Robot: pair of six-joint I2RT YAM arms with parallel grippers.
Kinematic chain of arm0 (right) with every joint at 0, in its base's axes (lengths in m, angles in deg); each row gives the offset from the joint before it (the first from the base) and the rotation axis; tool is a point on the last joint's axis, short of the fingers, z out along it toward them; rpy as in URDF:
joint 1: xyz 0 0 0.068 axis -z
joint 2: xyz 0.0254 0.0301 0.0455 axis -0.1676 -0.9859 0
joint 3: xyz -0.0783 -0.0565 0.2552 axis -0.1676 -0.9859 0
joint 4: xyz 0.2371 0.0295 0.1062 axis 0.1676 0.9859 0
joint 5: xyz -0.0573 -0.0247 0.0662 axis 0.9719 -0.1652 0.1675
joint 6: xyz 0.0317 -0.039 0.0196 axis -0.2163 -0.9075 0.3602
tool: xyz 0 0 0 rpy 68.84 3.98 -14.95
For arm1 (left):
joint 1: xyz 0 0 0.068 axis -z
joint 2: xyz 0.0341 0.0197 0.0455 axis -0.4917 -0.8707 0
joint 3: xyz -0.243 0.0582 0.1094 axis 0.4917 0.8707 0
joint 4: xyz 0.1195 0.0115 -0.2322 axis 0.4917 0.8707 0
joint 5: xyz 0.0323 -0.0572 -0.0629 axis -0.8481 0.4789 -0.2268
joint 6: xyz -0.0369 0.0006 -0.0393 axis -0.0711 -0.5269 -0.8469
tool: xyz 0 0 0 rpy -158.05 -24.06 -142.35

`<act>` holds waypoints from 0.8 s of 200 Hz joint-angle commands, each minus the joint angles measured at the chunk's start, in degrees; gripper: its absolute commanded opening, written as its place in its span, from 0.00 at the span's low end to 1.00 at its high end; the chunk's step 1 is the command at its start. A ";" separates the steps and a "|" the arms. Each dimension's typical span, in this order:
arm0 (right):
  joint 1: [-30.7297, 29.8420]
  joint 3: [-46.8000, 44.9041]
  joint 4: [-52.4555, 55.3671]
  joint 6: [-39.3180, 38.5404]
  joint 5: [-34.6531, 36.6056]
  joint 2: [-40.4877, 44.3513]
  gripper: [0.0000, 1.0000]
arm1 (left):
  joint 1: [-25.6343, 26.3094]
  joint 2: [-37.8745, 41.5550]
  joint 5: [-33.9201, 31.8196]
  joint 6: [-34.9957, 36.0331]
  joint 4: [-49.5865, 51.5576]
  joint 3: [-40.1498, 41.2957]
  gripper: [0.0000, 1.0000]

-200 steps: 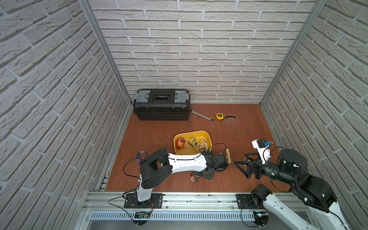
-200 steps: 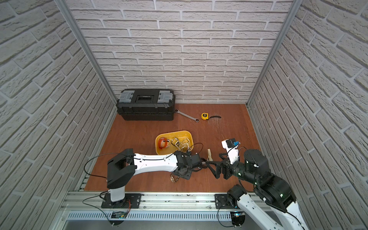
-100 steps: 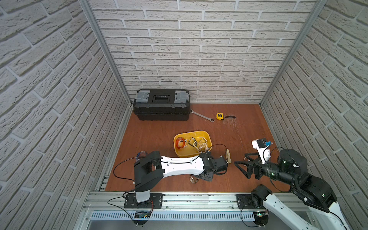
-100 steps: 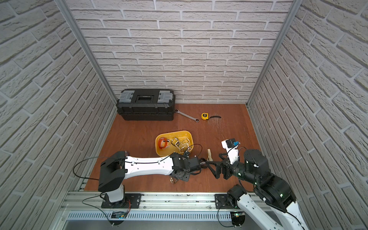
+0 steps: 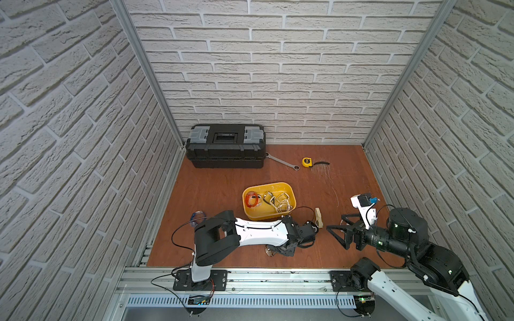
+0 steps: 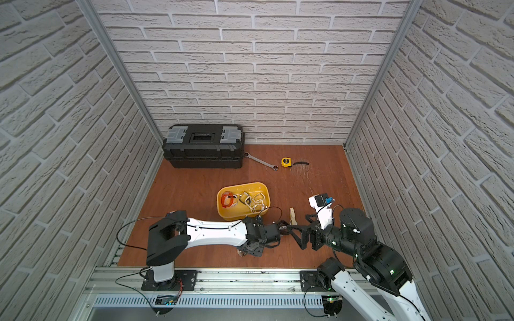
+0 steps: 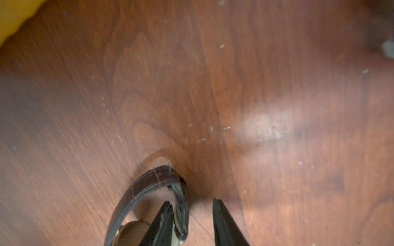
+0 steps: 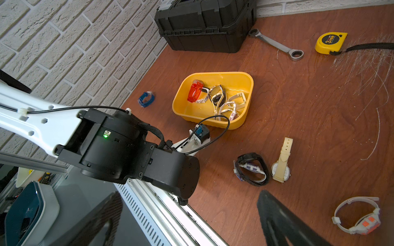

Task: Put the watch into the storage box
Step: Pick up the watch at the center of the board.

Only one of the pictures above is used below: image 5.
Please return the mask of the grey white band watch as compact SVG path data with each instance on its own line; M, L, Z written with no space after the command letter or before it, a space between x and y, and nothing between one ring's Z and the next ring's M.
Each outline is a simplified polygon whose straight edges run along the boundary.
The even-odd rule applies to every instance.
M262 194L262 200L267 204L274 204L275 196L270 191L267 191Z

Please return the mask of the red orange glasses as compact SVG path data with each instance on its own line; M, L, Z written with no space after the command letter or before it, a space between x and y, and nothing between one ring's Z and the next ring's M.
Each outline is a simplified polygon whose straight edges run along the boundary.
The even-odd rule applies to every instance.
M261 196L255 191L249 191L245 195L245 204L247 208L259 206L261 203Z

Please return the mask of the yellow plastic storage box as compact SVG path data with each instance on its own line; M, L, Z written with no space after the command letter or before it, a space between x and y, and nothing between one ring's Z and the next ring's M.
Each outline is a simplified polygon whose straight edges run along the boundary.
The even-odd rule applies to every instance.
M261 196L261 203L259 206L253 207L253 208L246 207L245 195L249 191L255 191L255 192L257 192L257 194L259 194ZM248 187L247 189L244 190L244 192L242 194L242 203L243 203L244 212L250 220L264 221L267 219L281 217L282 215L287 215L292 211L291 210L286 213L278 213L275 208L275 206L279 204L279 202L277 200L275 200L274 204L267 204L267 203L263 202L262 194L267 191L270 191L274 196L279 195L283 192L287 193L290 197L288 203L290 203L293 206L292 210L294 210L296 208L297 201L294 196L294 191L293 191L293 188L288 183L278 182L278 183L269 183L269 184L264 184L264 185L256 185L253 187Z

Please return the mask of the beige strap watch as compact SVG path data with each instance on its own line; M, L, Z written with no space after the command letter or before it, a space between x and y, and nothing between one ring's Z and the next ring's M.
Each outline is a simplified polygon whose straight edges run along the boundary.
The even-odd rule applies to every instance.
M275 196L275 199L279 202L279 203L282 203L282 202L288 202L289 201L289 195L285 192L279 194L279 195L276 195Z

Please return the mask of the cream pink strap watch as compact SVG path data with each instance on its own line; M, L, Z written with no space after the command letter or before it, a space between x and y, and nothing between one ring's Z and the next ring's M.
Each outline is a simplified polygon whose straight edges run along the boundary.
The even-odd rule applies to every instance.
M315 223L319 229L323 228L323 218L319 207L315 208Z

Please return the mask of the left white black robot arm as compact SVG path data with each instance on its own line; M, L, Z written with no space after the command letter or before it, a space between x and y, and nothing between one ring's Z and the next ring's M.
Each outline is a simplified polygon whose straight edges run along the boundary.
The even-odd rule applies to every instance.
M296 249L314 245L318 231L315 223L300 225L290 215L269 222L246 221L231 210L223 211L195 228L191 280L210 279L212 267L239 247L265 246L272 254L293 257Z

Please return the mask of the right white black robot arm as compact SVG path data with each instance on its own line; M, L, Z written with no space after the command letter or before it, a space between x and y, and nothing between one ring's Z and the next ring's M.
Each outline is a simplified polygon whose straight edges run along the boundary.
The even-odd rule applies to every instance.
M351 244L357 250L371 246L378 253L403 258L405 267L439 298L447 320L487 319L463 262L453 251L428 239L428 223L412 210L393 208L384 228L367 227L361 220L347 222L341 231L345 233L345 249ZM354 288L383 298L405 319L439 320L435 312L397 286L371 259L360 259L351 271Z

